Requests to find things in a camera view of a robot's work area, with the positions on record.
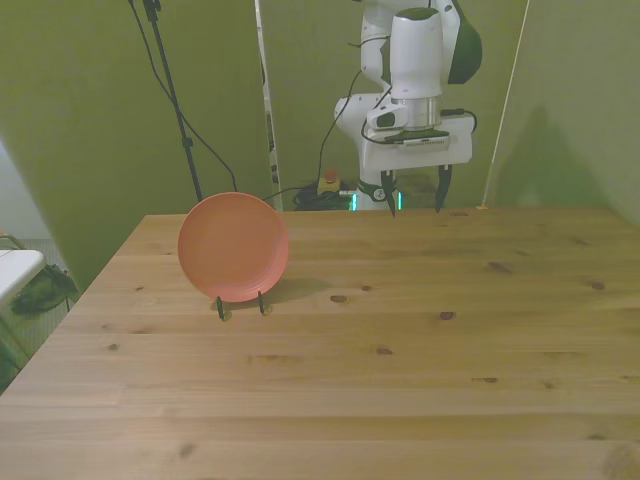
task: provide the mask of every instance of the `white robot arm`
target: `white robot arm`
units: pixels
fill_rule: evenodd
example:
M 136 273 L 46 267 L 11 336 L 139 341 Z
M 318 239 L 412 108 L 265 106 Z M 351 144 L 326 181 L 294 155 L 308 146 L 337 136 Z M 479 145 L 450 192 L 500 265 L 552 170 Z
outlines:
M 438 165 L 439 210 L 451 166 L 471 159 L 476 121 L 464 110 L 442 111 L 442 85 L 466 83 L 477 72 L 480 37 L 457 0 L 361 3 L 361 68 L 385 93 L 342 99 L 336 107 L 339 127 L 358 147 L 358 205 L 394 211 L 393 172 Z

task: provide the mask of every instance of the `green wall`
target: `green wall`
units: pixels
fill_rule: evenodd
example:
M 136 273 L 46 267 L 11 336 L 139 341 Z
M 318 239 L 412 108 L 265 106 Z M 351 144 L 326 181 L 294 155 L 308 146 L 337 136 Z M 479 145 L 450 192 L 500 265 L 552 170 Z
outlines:
M 162 7 L 186 116 L 241 190 L 270 193 L 253 0 Z M 195 204 L 175 114 L 127 0 L 2 2 L 0 65 L 0 136 L 82 287 L 144 215 Z M 204 147 L 194 154 L 206 195 L 231 189 Z
M 640 4 L 531 0 L 488 203 L 640 222 Z
M 474 159 L 456 169 L 450 207 L 482 202 L 526 0 L 460 0 L 460 4 L 482 36 L 484 61 L 467 85 L 445 90 L 447 107 L 470 109 L 480 119 L 474 134 Z M 347 42 L 359 42 L 363 11 L 361 4 L 346 0 L 261 1 L 283 187 L 315 179 L 320 145 L 333 120 L 335 104 L 346 96 L 360 67 L 360 51 Z M 359 80 L 355 91 L 379 89 Z M 343 178 L 358 177 L 355 146 L 338 130 L 325 149 L 324 165 L 337 168 Z M 416 179 L 405 178 L 406 183 L 437 184 L 433 169 L 409 172 Z M 418 178 L 425 172 L 435 177 Z

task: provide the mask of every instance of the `pine wood grain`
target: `pine wood grain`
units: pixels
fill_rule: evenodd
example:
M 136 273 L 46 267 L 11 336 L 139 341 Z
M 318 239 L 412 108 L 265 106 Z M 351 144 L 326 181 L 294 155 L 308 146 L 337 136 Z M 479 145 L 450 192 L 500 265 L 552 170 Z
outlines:
M 0 397 L 0 478 L 640 478 L 640 231 L 605 209 L 290 213 L 211 301 L 147 217 Z

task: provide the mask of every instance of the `microphone stand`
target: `microphone stand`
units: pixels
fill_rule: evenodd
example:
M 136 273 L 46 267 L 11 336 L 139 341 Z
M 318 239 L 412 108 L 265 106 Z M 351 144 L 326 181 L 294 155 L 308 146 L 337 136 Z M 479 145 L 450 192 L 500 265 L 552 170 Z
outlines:
M 164 67 L 164 74 L 167 78 L 167 86 L 169 87 L 169 94 L 171 95 L 171 102 L 178 118 L 178 126 L 180 127 L 180 135 L 182 136 L 182 147 L 184 153 L 187 156 L 187 162 L 189 163 L 189 170 L 191 171 L 191 179 L 193 180 L 193 187 L 198 197 L 198 203 L 202 201 L 202 190 L 200 189 L 200 181 L 198 180 L 198 172 L 196 170 L 195 162 L 193 161 L 193 153 L 191 148 L 193 147 L 193 140 L 187 136 L 187 131 L 184 127 L 184 121 L 182 119 L 182 112 L 180 111 L 180 104 L 178 103 L 178 96 L 176 89 L 173 86 L 173 79 L 171 78 L 171 70 L 169 69 L 169 62 L 167 60 L 167 54 L 164 50 L 164 44 L 162 43 L 162 37 L 160 36 L 160 29 L 158 28 L 158 13 L 161 9 L 160 0 L 143 0 L 144 9 L 147 13 L 147 19 L 151 22 L 153 33 L 156 37 L 156 43 L 158 44 L 158 51 L 160 52 L 160 59 L 162 60 L 162 66 Z

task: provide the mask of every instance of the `black cable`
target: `black cable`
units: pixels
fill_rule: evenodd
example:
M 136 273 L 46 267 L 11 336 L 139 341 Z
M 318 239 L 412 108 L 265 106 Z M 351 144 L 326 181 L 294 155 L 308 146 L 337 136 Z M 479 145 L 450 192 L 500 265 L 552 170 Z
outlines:
M 264 197 L 262 200 L 264 202 L 266 202 L 267 200 L 271 200 L 274 197 L 277 197 L 278 195 L 282 195 L 283 193 L 286 192 L 291 192 L 292 190 L 302 190 L 305 187 L 289 187 L 289 188 L 285 188 L 283 190 L 280 190 L 278 193 L 274 193 L 273 195 L 269 195 L 268 197 Z
M 474 123 L 473 123 L 473 130 L 471 130 L 471 133 L 475 133 L 476 128 L 478 128 L 478 117 L 471 110 L 464 110 L 464 113 L 468 113 L 469 115 L 471 115 L 473 117 L 473 122 Z
M 358 77 L 360 76 L 361 73 L 362 73 L 362 70 L 358 70 L 358 73 L 356 73 L 356 76 L 353 77 L 353 81 L 351 82 L 351 86 L 349 87 L 349 93 L 347 94 L 347 101 L 342 107 L 342 110 L 340 110 L 340 113 L 336 115 L 336 118 L 331 123 L 331 127 L 329 127 L 329 131 L 327 132 L 327 135 L 324 137 L 324 140 L 322 141 L 322 146 L 320 147 L 320 160 L 318 162 L 318 176 L 316 177 L 316 188 L 320 184 L 320 175 L 322 174 L 322 155 L 324 153 L 324 147 L 327 144 L 327 140 L 329 140 L 329 136 L 331 135 L 331 132 L 336 126 L 336 123 L 338 123 L 338 120 L 340 120 L 340 117 L 349 106 L 349 102 L 351 101 L 351 97 L 353 94 L 353 87 L 355 86 L 356 80 L 358 80 Z
M 464 108 L 454 108 L 454 109 L 449 109 L 449 110 L 442 110 L 440 112 L 440 114 L 443 117 L 451 117 L 451 116 L 455 116 L 455 115 L 464 115 L 465 113 L 468 114 L 468 115 L 471 115 L 473 117 L 473 122 L 474 123 L 473 123 L 473 130 L 471 131 L 471 133 L 475 133 L 476 129 L 478 128 L 478 117 L 471 110 L 465 110 Z
M 387 90 L 387 92 L 380 98 L 380 100 L 378 100 L 378 103 L 376 103 L 376 106 L 373 107 L 373 109 L 375 110 L 376 108 L 378 108 L 380 106 L 380 104 L 382 103 L 382 101 L 387 98 L 387 95 L 389 95 L 391 93 L 391 88 L 389 87 L 389 90 Z M 378 145 L 389 145 L 388 142 L 381 142 L 379 140 L 374 140 L 373 138 L 369 138 L 367 137 L 367 135 L 364 133 L 364 129 L 367 127 L 367 120 L 365 119 L 364 123 L 362 124 L 362 130 L 360 130 L 360 135 L 362 135 L 362 138 L 364 138 L 365 140 L 371 142 L 371 143 L 376 143 Z
M 351 43 L 351 42 L 347 42 L 347 45 L 350 45 L 352 47 L 356 47 L 356 48 L 362 48 L 362 46 L 366 43 L 369 42 L 375 42 L 376 40 L 389 40 L 391 38 L 391 36 L 386 36 L 386 37 L 377 37 L 377 38 L 369 38 L 368 40 L 365 40 L 362 43 Z
M 151 54 L 151 48 L 149 47 L 149 42 L 147 40 L 147 35 L 144 33 L 144 28 L 142 27 L 142 22 L 140 21 L 140 17 L 138 16 L 138 12 L 137 12 L 136 7 L 135 7 L 135 5 L 133 3 L 133 0 L 128 0 L 128 1 L 129 1 L 129 5 L 131 6 L 131 10 L 133 11 L 133 15 L 134 15 L 134 17 L 136 19 L 136 23 L 138 24 L 138 29 L 140 30 L 140 34 L 142 35 L 142 41 L 144 42 L 144 46 L 145 46 L 145 48 L 147 50 L 147 56 L 149 57 L 149 63 L 151 64 L 151 70 L 153 71 L 153 75 L 156 77 L 156 80 L 160 84 L 160 87 L 162 88 L 162 91 L 164 92 L 164 94 L 167 96 L 167 98 L 169 99 L 169 101 L 173 105 L 174 104 L 173 98 L 171 97 L 169 91 L 167 90 L 167 87 L 165 87 L 162 79 L 160 78 L 160 75 L 158 75 L 158 71 L 156 70 L 156 65 L 155 65 L 155 62 L 153 61 L 153 55 Z M 209 145 L 202 138 L 202 136 L 200 136 L 200 134 L 191 126 L 191 124 L 189 123 L 187 118 L 184 116 L 184 113 L 182 112 L 181 109 L 179 109 L 179 112 L 180 112 L 180 115 L 182 117 L 182 120 L 184 121 L 184 123 L 187 126 L 187 128 L 189 128 L 191 133 L 193 133 L 195 135 L 195 137 L 198 140 L 200 140 L 200 142 L 202 142 L 202 144 L 218 159 L 218 161 L 222 164 L 222 166 L 224 166 L 224 168 L 227 169 L 227 171 L 231 175 L 231 181 L 233 182 L 233 189 L 237 192 L 238 191 L 238 185 L 236 183 L 236 176 L 234 175 L 233 170 L 231 170 L 231 167 L 229 167 L 229 165 L 227 165 L 227 163 L 222 159 L 222 157 L 218 154 L 218 152 L 216 152 L 214 150 L 214 148 L 211 145 Z

